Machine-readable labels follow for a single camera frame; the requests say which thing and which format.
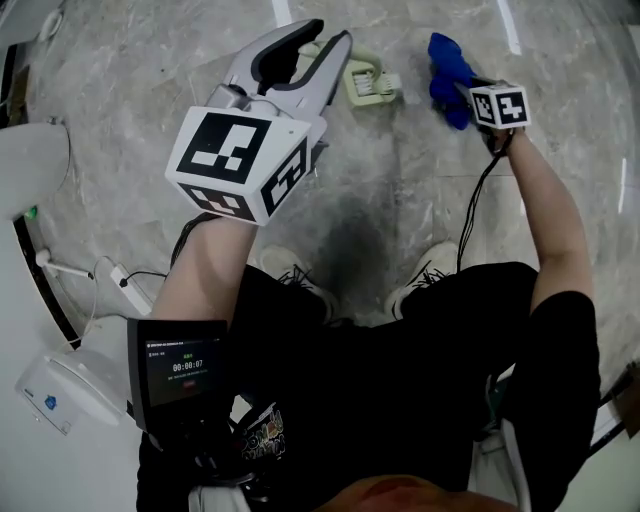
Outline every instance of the timer display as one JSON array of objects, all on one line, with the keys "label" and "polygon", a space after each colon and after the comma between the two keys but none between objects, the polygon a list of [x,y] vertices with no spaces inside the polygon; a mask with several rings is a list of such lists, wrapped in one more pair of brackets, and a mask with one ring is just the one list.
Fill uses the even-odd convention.
[{"label": "timer display", "polygon": [[173,365],[173,371],[174,372],[182,372],[185,370],[193,370],[194,368],[201,368],[202,367],[202,359],[198,359],[197,361],[187,361],[185,363],[176,363]]},{"label": "timer display", "polygon": [[206,340],[147,341],[147,384],[152,407],[209,391],[215,342]]}]

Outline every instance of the blue fabric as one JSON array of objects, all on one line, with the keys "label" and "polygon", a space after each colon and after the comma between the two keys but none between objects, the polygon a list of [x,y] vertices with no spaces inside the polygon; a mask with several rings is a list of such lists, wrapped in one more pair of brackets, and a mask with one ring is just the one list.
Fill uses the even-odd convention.
[{"label": "blue fabric", "polygon": [[447,122],[458,130],[464,130],[471,120],[471,109],[454,83],[471,87],[471,77],[475,73],[464,60],[460,46],[443,34],[434,32],[431,36],[429,56],[435,68],[429,94],[442,108]]}]

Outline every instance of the white power strip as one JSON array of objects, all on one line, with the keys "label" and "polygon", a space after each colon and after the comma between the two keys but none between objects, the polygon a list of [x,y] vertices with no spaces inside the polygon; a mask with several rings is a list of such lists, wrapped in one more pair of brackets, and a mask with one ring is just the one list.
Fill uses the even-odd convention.
[{"label": "white power strip", "polygon": [[113,267],[111,271],[111,279],[116,283],[116,286],[124,293],[125,297],[131,302],[134,308],[138,310],[142,316],[148,316],[151,313],[151,306],[153,303],[151,299],[147,297],[147,294],[142,291],[142,288],[138,286],[138,284],[133,280],[129,279],[127,281],[127,286],[122,288],[120,286],[120,281],[126,279],[129,275],[127,269],[122,265],[118,264]]}]

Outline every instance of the fiducial marker cube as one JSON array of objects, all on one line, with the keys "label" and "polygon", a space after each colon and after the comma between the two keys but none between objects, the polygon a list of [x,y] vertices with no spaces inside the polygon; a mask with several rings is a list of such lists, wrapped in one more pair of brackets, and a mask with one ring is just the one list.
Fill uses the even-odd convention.
[{"label": "fiducial marker cube", "polygon": [[311,124],[191,107],[165,177],[201,210],[266,225],[309,172]]},{"label": "fiducial marker cube", "polygon": [[531,124],[527,91],[524,87],[495,84],[469,89],[478,124],[497,129]]}]

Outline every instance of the white cable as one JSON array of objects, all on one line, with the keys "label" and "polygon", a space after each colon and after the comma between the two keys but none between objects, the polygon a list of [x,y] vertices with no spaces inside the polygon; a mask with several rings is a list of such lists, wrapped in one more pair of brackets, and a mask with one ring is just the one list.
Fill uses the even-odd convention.
[{"label": "white cable", "polygon": [[82,339],[87,334],[89,334],[89,332],[91,332],[91,329],[93,329],[93,325],[94,325],[93,321],[95,319],[96,308],[98,306],[98,289],[99,289],[99,286],[98,286],[98,265],[100,264],[100,262],[103,259],[108,260],[109,262],[111,262],[111,264],[113,266],[115,266],[115,263],[113,262],[113,260],[111,258],[109,258],[109,256],[105,256],[105,255],[100,256],[96,260],[95,265],[93,266],[93,272],[92,273],[93,273],[93,282],[95,284],[95,289],[94,289],[94,292],[93,292],[93,306],[91,307],[91,316],[89,317],[89,321],[87,322],[87,325],[85,326],[84,331],[82,332],[82,335],[80,337],[76,338],[75,340],[65,340],[64,344],[61,345],[60,348],[58,348],[56,350],[56,352],[58,352],[59,350],[61,350],[62,348],[64,348],[67,345],[71,346],[72,343],[76,343],[77,341],[82,341]]}]

